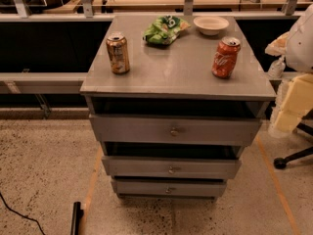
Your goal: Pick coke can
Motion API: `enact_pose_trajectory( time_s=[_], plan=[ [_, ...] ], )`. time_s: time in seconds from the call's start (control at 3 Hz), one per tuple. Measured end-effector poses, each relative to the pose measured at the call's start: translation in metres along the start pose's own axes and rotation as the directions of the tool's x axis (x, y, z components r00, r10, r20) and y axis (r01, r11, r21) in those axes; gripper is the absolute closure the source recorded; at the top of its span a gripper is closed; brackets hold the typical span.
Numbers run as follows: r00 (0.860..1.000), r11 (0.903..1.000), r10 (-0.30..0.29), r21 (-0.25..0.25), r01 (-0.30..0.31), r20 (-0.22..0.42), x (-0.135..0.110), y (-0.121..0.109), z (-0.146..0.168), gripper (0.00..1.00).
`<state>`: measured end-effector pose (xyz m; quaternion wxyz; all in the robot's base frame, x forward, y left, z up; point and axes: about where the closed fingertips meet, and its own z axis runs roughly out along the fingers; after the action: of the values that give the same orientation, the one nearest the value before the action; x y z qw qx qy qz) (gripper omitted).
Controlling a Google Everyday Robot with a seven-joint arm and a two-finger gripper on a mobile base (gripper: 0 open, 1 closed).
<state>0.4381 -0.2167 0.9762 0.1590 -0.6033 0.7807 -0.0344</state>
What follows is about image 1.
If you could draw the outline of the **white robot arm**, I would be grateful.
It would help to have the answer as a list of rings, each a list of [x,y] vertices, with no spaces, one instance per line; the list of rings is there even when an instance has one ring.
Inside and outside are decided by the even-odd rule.
[[[287,66],[300,72],[280,84],[270,118],[270,132],[285,135],[293,132],[313,109],[313,5],[288,32],[268,44],[265,53],[284,56]]]

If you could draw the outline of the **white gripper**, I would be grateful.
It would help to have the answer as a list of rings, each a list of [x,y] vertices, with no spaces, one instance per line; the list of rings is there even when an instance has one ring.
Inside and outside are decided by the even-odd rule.
[[[292,132],[312,109],[313,74],[284,80],[279,86],[273,110],[273,127],[281,132]]]

